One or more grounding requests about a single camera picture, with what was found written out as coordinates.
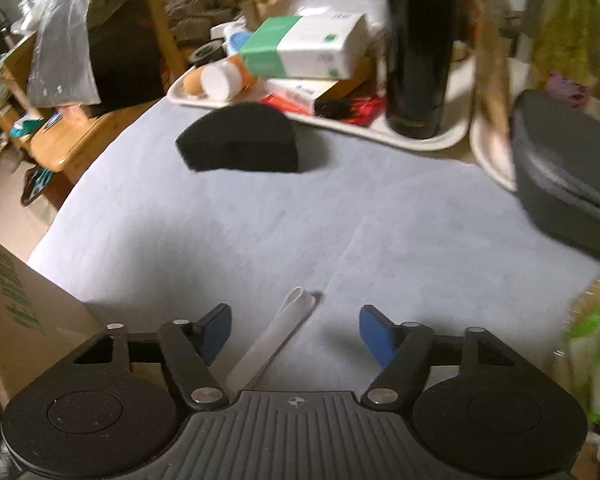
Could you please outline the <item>white strap strip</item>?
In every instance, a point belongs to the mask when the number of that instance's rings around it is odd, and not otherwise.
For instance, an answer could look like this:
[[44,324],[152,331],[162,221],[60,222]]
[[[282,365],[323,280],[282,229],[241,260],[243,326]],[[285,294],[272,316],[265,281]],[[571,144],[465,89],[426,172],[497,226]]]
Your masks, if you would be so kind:
[[251,388],[311,316],[317,303],[313,292],[300,286],[291,289],[271,323],[228,374],[227,389],[238,393]]

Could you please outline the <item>black semicircle foam sponge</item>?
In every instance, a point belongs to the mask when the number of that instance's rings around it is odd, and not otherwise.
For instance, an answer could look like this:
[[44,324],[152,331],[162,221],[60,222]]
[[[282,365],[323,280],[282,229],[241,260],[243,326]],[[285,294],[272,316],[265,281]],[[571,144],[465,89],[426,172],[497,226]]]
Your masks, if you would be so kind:
[[260,103],[237,103],[212,110],[175,140],[188,169],[250,172],[299,170],[296,130],[279,110]]

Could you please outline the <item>green wet wipes pack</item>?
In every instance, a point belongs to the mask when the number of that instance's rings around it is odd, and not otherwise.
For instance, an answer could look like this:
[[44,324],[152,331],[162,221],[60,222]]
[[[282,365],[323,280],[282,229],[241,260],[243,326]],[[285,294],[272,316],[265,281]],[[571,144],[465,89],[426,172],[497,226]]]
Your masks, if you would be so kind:
[[600,280],[574,305],[565,332],[571,389],[588,420],[600,423]]

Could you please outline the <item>brown cardboard box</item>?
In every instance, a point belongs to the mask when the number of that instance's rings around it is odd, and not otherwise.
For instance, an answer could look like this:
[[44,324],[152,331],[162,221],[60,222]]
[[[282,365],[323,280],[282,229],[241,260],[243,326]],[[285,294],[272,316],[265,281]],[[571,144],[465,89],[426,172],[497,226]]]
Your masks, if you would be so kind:
[[88,307],[0,244],[0,403],[104,329]]

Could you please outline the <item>wooden chair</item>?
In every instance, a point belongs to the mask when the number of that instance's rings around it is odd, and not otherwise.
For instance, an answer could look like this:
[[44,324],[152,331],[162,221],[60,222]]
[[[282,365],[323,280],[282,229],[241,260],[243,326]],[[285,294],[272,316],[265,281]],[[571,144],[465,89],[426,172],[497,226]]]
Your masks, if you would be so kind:
[[[185,72],[184,58],[178,52],[166,19],[164,0],[148,0],[160,51],[163,55],[163,96],[166,87]],[[57,108],[38,108],[60,115],[58,122],[35,133],[31,142],[32,156],[46,169],[64,174],[76,182],[102,151],[132,122],[143,115],[152,104],[163,98],[143,104],[120,108],[98,116],[87,114],[81,105]]]

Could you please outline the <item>brown egg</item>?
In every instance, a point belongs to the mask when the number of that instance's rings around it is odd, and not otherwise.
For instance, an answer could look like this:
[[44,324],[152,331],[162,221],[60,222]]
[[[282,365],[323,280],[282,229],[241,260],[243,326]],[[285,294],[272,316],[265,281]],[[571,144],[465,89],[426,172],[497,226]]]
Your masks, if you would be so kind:
[[182,81],[182,89],[188,96],[202,96],[204,89],[201,84],[202,67],[189,70]]

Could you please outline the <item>white cap orange bottle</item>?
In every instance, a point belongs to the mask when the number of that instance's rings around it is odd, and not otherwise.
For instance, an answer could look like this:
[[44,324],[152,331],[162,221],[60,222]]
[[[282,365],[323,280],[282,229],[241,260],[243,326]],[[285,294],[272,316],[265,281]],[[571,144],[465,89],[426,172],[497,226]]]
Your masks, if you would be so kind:
[[237,54],[204,66],[200,74],[202,91],[207,98],[216,102],[234,99],[257,81],[258,78],[249,73]]

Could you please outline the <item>grey zip hard case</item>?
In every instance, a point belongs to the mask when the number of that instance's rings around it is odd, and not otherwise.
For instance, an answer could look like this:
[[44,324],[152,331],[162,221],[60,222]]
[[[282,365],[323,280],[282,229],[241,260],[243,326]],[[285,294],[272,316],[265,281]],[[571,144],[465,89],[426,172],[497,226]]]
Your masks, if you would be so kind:
[[536,227],[600,259],[600,122],[536,90],[509,116],[517,197]]

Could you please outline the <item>white plastic tray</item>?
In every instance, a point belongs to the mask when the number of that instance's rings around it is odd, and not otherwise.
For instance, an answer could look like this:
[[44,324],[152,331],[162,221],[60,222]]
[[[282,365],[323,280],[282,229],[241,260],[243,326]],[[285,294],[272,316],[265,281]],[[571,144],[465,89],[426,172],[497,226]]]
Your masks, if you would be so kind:
[[261,79],[231,98],[230,102],[266,104],[285,113],[295,122],[356,136],[403,151],[442,152],[459,144],[468,135],[472,122],[475,73],[476,60],[472,55],[451,66],[439,131],[425,140],[411,139],[391,129],[385,116],[384,100],[378,96],[345,96],[340,100],[327,100],[310,110],[291,99],[290,93],[281,94],[270,90],[268,83]]

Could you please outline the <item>black tape roll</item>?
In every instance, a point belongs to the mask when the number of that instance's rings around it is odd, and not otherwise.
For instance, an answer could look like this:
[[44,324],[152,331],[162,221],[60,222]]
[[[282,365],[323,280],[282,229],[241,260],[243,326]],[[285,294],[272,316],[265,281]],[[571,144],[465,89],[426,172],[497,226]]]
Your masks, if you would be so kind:
[[222,58],[226,58],[223,40],[213,39],[189,55],[187,62],[190,66],[200,67],[222,60]]

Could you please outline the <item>green white tissue box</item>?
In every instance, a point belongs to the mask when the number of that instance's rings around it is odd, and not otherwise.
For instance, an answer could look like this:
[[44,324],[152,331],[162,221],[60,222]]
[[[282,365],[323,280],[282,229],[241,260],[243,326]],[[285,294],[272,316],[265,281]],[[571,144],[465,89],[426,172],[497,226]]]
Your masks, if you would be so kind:
[[343,80],[369,46],[362,14],[285,15],[268,18],[238,55],[257,77]]

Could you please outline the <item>black thermos bottle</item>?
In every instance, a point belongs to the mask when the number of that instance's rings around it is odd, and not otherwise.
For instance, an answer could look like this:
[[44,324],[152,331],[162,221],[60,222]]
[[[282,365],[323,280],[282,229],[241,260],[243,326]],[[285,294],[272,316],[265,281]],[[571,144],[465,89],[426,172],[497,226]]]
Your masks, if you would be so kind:
[[438,134],[458,0],[388,0],[386,118],[401,136]]

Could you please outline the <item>brown paper bag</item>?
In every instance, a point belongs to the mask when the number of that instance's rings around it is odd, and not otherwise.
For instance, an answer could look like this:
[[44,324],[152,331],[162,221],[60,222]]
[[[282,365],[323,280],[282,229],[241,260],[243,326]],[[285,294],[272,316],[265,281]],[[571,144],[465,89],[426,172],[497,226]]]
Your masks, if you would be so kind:
[[509,68],[490,0],[469,0],[475,12],[475,109],[500,136],[509,132]]

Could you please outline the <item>right glass vase bamboo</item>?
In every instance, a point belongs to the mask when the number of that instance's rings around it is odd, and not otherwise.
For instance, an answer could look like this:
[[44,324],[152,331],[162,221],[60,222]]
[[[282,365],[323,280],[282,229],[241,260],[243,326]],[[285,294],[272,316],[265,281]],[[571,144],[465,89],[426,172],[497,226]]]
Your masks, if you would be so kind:
[[527,87],[583,110],[600,79],[600,0],[544,0]]

